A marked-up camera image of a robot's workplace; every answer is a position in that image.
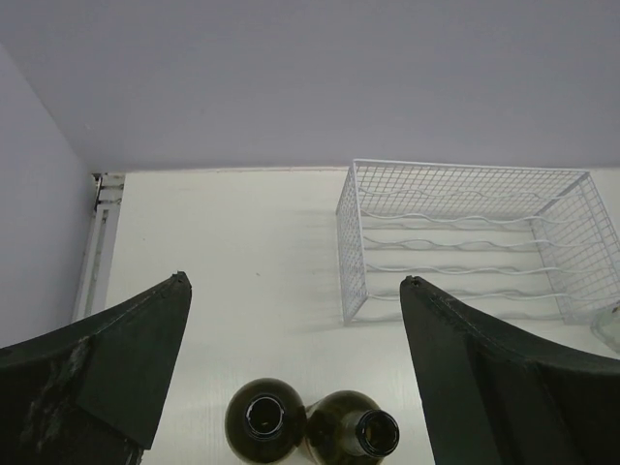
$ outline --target wire wine rack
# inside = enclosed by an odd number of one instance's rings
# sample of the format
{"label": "wire wine rack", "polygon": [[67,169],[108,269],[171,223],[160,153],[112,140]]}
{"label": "wire wine rack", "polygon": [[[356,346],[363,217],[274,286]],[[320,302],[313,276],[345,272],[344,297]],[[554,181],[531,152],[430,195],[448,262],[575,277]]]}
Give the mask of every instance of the wire wine rack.
{"label": "wire wine rack", "polygon": [[506,319],[587,324],[620,301],[620,244],[588,171],[354,160],[336,215],[345,323],[400,319],[408,274]]}

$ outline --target green glass bottle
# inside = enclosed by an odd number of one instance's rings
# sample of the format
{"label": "green glass bottle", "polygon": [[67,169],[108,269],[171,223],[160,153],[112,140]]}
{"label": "green glass bottle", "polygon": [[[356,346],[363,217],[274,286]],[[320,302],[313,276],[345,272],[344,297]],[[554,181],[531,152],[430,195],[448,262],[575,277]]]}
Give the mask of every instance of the green glass bottle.
{"label": "green glass bottle", "polygon": [[226,411],[226,439],[247,463],[278,463],[303,440],[306,414],[299,394],[280,380],[248,383]]}
{"label": "green glass bottle", "polygon": [[398,445],[394,418],[360,392],[334,392],[307,414],[305,445],[320,465],[378,464]]}

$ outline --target white panel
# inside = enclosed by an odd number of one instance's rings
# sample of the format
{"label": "white panel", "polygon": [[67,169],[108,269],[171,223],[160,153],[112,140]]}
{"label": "white panel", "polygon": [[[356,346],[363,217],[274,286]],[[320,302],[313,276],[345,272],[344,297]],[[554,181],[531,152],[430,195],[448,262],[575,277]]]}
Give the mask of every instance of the white panel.
{"label": "white panel", "polygon": [[617,0],[4,0],[100,171],[620,164]]}
{"label": "white panel", "polygon": [[0,347],[70,322],[94,195],[86,165],[0,46]]}

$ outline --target dark green bottle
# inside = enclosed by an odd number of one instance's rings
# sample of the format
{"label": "dark green bottle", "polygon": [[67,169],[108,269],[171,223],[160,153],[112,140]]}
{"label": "dark green bottle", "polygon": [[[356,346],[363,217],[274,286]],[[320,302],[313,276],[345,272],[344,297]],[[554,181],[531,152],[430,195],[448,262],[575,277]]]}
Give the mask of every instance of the dark green bottle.
{"label": "dark green bottle", "polygon": [[247,463],[278,463],[301,444],[306,413],[286,383],[263,378],[242,387],[226,411],[226,439]]}
{"label": "dark green bottle", "polygon": [[370,397],[341,390],[308,408],[305,444],[321,465],[372,465],[396,449],[398,424]]}

